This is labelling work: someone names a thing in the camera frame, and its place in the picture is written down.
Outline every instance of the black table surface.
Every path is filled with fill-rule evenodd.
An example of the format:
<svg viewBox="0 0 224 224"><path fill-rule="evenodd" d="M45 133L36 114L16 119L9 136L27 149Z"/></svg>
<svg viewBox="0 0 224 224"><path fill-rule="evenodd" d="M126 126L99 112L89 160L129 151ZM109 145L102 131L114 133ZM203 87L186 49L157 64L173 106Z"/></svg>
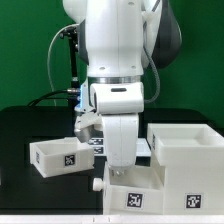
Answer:
<svg viewBox="0 0 224 224"><path fill-rule="evenodd" d="M9 107L0 112L0 214L102 214L102 193L92 191L94 177L103 177L105 158L93 170L42 178L30 164L29 143L72 137L73 115L67 107ZM146 109L147 123L207 123L185 109Z"/></svg>

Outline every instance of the white bin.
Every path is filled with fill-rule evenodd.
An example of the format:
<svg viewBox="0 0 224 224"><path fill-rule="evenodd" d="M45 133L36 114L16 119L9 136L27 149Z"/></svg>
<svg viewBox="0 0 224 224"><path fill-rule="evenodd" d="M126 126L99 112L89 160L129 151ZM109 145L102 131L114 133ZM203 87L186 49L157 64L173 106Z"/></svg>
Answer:
<svg viewBox="0 0 224 224"><path fill-rule="evenodd" d="M224 214L224 138L205 124L149 124L163 214Z"/></svg>
<svg viewBox="0 0 224 224"><path fill-rule="evenodd" d="M31 143L30 163L43 177L93 169L94 150L77 138Z"/></svg>

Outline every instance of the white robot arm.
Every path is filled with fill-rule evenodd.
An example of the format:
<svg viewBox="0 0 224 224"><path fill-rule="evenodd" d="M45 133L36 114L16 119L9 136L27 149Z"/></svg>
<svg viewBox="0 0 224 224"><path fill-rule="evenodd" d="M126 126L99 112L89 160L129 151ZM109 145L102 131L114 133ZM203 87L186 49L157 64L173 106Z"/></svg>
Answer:
<svg viewBox="0 0 224 224"><path fill-rule="evenodd" d="M109 167L122 173L135 164L138 113L144 110L141 76L153 54L160 0L63 0L67 14L85 22L90 104L101 115Z"/></svg>

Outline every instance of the white box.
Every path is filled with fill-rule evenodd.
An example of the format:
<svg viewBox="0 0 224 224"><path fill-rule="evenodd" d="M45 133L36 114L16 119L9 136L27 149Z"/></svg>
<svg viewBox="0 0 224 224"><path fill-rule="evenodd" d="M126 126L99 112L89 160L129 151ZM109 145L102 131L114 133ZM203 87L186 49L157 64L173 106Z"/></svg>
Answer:
<svg viewBox="0 0 224 224"><path fill-rule="evenodd" d="M104 169L103 214L162 214L163 185L153 168L135 166L118 176Z"/></svg>
<svg viewBox="0 0 224 224"><path fill-rule="evenodd" d="M149 124L163 214L224 214L224 138L205 124Z"/></svg>
<svg viewBox="0 0 224 224"><path fill-rule="evenodd" d="M77 138L31 143L30 163L43 177L93 169L94 150Z"/></svg>

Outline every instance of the green wall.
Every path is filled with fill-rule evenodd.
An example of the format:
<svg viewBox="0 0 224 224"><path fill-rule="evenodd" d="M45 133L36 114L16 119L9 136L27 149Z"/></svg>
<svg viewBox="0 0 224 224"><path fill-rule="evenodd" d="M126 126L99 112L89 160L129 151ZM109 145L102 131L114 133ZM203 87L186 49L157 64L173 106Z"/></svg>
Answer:
<svg viewBox="0 0 224 224"><path fill-rule="evenodd" d="M224 1L171 0L183 46L176 61L160 71L161 95L150 107L189 108L224 127ZM62 0L0 0L0 109L26 105L50 92L47 51L54 34L70 24ZM56 89L70 86L66 40L52 54ZM79 73L85 66L79 62ZM149 92L154 88L145 88Z"/></svg>

